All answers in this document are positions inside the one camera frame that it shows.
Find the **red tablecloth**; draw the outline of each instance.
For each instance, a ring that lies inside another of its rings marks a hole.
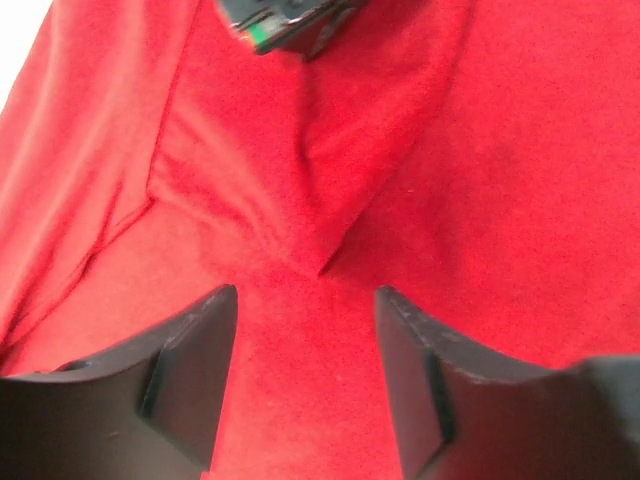
[[[213,478],[399,478],[375,288],[544,365],[638,351],[639,149],[635,0],[373,0],[311,64],[212,0],[59,0],[0,117],[3,373],[234,283]]]

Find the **red blanket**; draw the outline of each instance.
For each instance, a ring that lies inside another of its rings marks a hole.
[[[213,0],[59,0],[0,117],[3,373],[234,283],[213,477],[399,478],[375,288],[544,365],[637,351],[639,149],[635,0],[373,0],[311,64]]]

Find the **white surface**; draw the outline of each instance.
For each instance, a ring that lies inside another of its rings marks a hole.
[[[50,4],[51,0],[0,0],[0,111]]]

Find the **black object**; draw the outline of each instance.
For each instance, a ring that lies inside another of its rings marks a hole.
[[[316,57],[369,0],[217,0],[223,20],[259,55],[282,49]]]
[[[236,320],[226,286],[56,372],[0,379],[0,478],[198,480],[213,455]]]
[[[640,479],[640,356],[547,370],[453,331],[393,288],[376,300],[405,478]]]

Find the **red surface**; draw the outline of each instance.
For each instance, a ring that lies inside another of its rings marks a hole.
[[[211,1],[58,1],[0,117],[3,373],[220,283],[213,478],[393,479],[393,284],[545,365],[640,349],[640,4],[373,0],[318,61]]]

